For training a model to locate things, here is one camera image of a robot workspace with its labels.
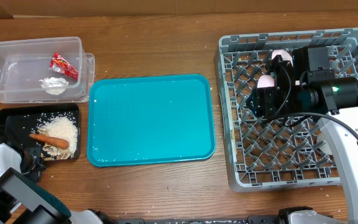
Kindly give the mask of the white cup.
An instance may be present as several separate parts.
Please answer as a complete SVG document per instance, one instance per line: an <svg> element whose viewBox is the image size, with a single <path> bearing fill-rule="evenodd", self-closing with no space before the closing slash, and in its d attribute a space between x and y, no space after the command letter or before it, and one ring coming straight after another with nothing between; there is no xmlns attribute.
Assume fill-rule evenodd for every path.
<svg viewBox="0 0 358 224"><path fill-rule="evenodd" d="M325 135L323 133L318 135L318 137L316 139L316 143L318 145L318 149L321 152L323 152L323 153L325 153L325 154L327 154L329 156L332 155L332 151L330 149L330 146L328 145L326 137L325 137Z"/></svg>

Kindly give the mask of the red snack wrapper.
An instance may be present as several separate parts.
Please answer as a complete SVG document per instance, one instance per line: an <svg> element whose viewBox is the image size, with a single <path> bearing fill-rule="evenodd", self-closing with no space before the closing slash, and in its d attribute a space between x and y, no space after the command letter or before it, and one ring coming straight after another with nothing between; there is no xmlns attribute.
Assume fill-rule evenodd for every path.
<svg viewBox="0 0 358 224"><path fill-rule="evenodd" d="M77 69L67 60L65 60L58 52L54 53L50 61L49 69L68 76L74 80L78 79Z"/></svg>

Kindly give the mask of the white tissue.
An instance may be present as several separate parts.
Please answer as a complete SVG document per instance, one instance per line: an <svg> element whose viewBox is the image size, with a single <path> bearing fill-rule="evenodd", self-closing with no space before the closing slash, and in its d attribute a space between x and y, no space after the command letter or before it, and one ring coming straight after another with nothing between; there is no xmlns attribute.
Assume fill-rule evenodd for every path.
<svg viewBox="0 0 358 224"><path fill-rule="evenodd" d="M66 81L64 78L55 77L44 78L42 80L39 80L39 82L40 86L42 88L45 88L46 92L50 95L62 94L69 84L69 82Z"/></svg>

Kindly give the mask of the pink round plate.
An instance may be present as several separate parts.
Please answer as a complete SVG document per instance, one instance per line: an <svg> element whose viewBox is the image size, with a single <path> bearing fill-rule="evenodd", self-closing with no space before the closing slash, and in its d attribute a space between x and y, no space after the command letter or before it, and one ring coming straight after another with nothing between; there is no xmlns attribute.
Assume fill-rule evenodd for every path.
<svg viewBox="0 0 358 224"><path fill-rule="evenodd" d="M274 50L272 52L272 56L271 56L271 59L274 59L276 56L280 55L281 58L284 60L284 61L289 61L291 63L291 65L293 65L293 58L292 56L285 50Z"/></svg>

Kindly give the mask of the orange carrot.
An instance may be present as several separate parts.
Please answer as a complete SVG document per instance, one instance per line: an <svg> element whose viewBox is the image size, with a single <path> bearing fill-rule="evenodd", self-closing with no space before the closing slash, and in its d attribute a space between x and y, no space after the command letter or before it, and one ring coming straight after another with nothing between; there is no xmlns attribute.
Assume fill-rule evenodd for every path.
<svg viewBox="0 0 358 224"><path fill-rule="evenodd" d="M44 142L44 143L49 144L51 146L58 147L60 149L68 149L69 148L69 142L64 140L64 139L55 138L55 137L51 137L51 136L46 136L46 135L43 135L43 134L30 134L29 136L32 139L35 139L35 140L40 141L40 142Z"/></svg>

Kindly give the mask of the white rice pile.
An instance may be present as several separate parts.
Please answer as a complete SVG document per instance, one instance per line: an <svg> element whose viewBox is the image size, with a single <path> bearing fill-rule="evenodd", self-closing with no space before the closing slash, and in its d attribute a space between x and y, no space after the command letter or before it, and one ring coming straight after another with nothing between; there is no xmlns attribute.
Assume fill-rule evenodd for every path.
<svg viewBox="0 0 358 224"><path fill-rule="evenodd" d="M71 143L69 147L74 152L74 159L78 155L78 135L79 130L77 127L77 118L75 113L72 111L68 112L51 112L51 113L40 113L35 114L35 125L30 129L30 134L38 134L38 128L47 128L49 131L61 131L63 134L67 134ZM34 140L36 145L41 146L41 156L43 157L43 144L40 141Z"/></svg>

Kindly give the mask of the peanut shells pile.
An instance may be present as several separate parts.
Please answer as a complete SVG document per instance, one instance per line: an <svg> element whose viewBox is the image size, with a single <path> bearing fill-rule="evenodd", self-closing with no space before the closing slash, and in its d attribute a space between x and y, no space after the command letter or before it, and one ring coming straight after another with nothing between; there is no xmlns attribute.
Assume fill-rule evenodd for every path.
<svg viewBox="0 0 358 224"><path fill-rule="evenodd" d="M69 143L71 143L71 141L68 138L68 135L64 133L62 134L61 131L49 131L47 128L38 128L37 133L45 136L50 136L53 138L64 139ZM74 156L74 152L71 151L70 147L66 149L62 149L60 147L53 146L43 141L40 141L39 143L43 144L42 150L43 150L43 157L45 160L50 160L50 161L66 160L66 159L72 159Z"/></svg>

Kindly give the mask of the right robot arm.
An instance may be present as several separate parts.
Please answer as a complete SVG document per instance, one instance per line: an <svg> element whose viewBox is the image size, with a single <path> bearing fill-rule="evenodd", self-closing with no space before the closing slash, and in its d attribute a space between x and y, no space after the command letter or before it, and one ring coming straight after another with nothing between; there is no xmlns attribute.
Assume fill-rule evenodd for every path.
<svg viewBox="0 0 358 224"><path fill-rule="evenodd" d="M358 223L358 79L337 78L327 47L274 50L247 99L262 124L313 119L334 157L345 193L348 223Z"/></svg>

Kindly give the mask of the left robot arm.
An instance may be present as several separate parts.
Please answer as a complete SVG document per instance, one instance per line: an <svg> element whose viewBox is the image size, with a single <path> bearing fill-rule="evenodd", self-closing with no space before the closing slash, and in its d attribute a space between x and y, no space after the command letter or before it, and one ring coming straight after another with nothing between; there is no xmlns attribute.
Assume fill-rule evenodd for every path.
<svg viewBox="0 0 358 224"><path fill-rule="evenodd" d="M36 157L14 144L0 128L0 223L6 223L21 205L24 212L15 223L103 224L92 210L72 212L58 198L26 177L43 165Z"/></svg>

